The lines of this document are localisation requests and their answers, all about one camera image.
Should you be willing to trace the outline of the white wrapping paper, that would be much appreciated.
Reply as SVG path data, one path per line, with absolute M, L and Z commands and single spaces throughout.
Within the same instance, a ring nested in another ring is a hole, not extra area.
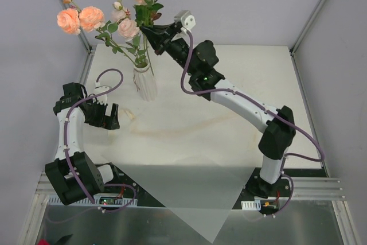
M 231 114 L 132 112 L 139 130 L 177 129 Z M 171 138 L 131 134 L 130 121 L 120 110 L 119 120 L 121 128 L 109 133 L 104 157 L 213 243 L 260 162 L 256 150 L 259 133 L 238 116 Z

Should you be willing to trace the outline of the white ribbed ceramic vase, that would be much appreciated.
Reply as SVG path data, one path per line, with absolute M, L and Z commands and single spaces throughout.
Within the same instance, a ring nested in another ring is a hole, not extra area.
M 148 59 L 134 66 L 133 81 L 140 97 L 147 102 L 155 100 L 158 95 L 157 84 Z

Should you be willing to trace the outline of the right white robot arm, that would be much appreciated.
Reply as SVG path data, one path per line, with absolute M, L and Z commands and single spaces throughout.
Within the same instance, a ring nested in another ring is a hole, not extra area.
M 205 40 L 193 45 L 193 35 L 187 31 L 190 42 L 183 38 L 180 24 L 166 26 L 141 26 L 142 33 L 156 55 L 167 53 L 183 69 L 180 86 L 184 93 L 202 96 L 220 104 L 244 118 L 262 133 L 259 150 L 263 154 L 258 181 L 259 192 L 271 196 L 278 188 L 283 156 L 295 136 L 292 129 L 292 110 L 281 109 L 259 103 L 239 91 L 214 66 L 219 62 L 214 44 Z

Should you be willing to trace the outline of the black object at bottom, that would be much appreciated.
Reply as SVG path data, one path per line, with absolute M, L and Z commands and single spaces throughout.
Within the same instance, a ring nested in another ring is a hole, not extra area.
M 68 244 L 69 240 L 71 239 L 73 235 L 65 235 L 63 237 L 61 237 L 54 245 L 66 245 Z

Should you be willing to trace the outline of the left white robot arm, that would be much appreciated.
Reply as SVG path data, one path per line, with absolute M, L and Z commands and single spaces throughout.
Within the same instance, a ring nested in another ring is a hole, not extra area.
M 59 123 L 58 148 L 54 161 L 45 165 L 46 176 L 64 205 L 104 192 L 120 189 L 121 179 L 111 163 L 96 165 L 84 151 L 83 127 L 118 130 L 118 104 L 106 114 L 108 86 L 97 84 L 88 95 L 80 83 L 63 85 L 63 96 L 56 102 L 53 112 Z

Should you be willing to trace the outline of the pale pink rose stem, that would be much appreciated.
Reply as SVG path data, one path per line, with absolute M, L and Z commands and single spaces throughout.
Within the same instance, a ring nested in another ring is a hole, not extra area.
M 125 46 L 119 48 L 124 54 L 127 54 L 137 68 L 147 67 L 147 48 L 142 44 L 143 38 L 137 22 L 131 18 L 131 13 L 128 8 L 123 6 L 122 0 L 117 0 L 112 5 L 112 22 L 117 24 L 116 32 L 125 41 Z

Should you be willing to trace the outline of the red object at bottom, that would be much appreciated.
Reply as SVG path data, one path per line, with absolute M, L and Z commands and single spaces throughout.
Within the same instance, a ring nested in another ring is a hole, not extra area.
M 45 239 L 41 239 L 36 245 L 50 245 L 50 243 Z

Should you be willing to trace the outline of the peach rose stem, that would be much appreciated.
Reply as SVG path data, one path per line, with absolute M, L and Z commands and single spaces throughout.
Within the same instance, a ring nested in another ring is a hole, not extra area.
M 112 20 L 107 21 L 103 11 L 97 7 L 78 8 L 80 9 L 79 19 L 82 30 L 87 33 L 96 32 L 95 38 L 104 42 L 105 46 L 110 48 L 114 54 L 121 53 L 128 58 L 127 54 L 124 54 L 119 48 L 120 45 L 113 39 L 113 34 L 117 33 L 117 24 L 113 23 Z
M 132 39 L 132 43 L 135 49 L 135 53 L 134 53 L 135 66 L 137 68 L 144 68 L 147 66 L 146 55 L 145 55 L 146 48 L 143 46 L 143 49 L 141 49 L 140 47 L 141 35 L 139 34 L 139 32 L 140 32 L 140 27 L 148 21 L 147 8 L 146 8 L 145 0 L 135 0 L 135 1 L 136 1 L 136 4 L 134 5 L 135 22 L 138 27 L 137 35 L 135 35 L 135 37 Z

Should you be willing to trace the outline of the right aluminium frame post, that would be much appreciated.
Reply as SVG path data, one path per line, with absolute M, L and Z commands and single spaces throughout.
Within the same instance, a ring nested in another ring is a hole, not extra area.
M 290 55 L 294 56 L 299 49 L 301 43 L 303 42 L 304 38 L 307 36 L 308 32 L 310 31 L 312 25 L 322 12 L 326 2 L 328 0 L 318 0 L 315 7 L 313 8 L 311 14 L 307 18 L 303 28 L 301 29 L 299 35 L 297 36 L 295 42 L 293 43 L 292 47 L 290 48 Z

